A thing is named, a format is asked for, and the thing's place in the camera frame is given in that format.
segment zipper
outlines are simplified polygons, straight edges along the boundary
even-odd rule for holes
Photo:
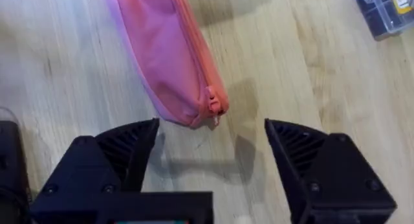
[[[205,92],[204,95],[208,101],[208,112],[209,116],[214,118],[215,125],[217,126],[220,121],[220,115],[223,114],[223,106],[219,98],[217,97],[217,93],[213,86],[213,79],[209,77],[208,69],[209,66],[212,65],[211,58],[208,56],[204,56],[204,51],[209,51],[206,43],[204,42],[204,38],[199,30],[199,26],[197,25],[197,21],[195,20],[194,15],[191,12],[191,9],[188,7],[190,4],[187,0],[174,0],[175,8],[177,12],[181,16],[181,23],[182,27],[188,32],[186,36],[188,42],[191,44],[192,51],[194,53],[195,59],[197,60],[199,69],[204,77],[206,82]]]

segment yellow label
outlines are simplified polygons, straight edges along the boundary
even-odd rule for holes
[[[412,1],[413,0],[394,0],[394,5],[399,14],[406,14],[413,10],[413,7],[411,7]]]

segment screw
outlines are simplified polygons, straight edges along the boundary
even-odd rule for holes
[[[45,189],[43,189],[43,192],[48,194],[48,195],[52,195],[54,193],[56,193],[58,191],[58,186],[57,185],[47,185],[45,187]]]
[[[381,188],[382,188],[380,182],[378,180],[376,180],[376,179],[370,179],[370,180],[368,180],[367,181],[367,187],[370,190],[374,191],[374,192],[377,192],[377,191],[381,190]]]
[[[321,186],[318,183],[313,182],[309,185],[309,189],[311,192],[320,192]]]
[[[347,141],[347,136],[346,135],[339,136],[339,141],[341,141],[341,142]]]
[[[115,191],[115,186],[113,185],[105,185],[104,188],[102,189],[103,192],[108,193],[108,194],[112,194]]]

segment black cable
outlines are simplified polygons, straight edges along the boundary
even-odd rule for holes
[[[21,223],[30,224],[32,216],[28,209],[27,202],[24,202],[15,192],[3,187],[0,187],[0,196],[5,197],[14,204],[17,204],[17,207],[20,209],[20,214],[23,217]]]

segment pink pencil case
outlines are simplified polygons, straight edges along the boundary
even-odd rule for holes
[[[228,98],[188,0],[107,0],[139,75],[166,120],[197,127]]]

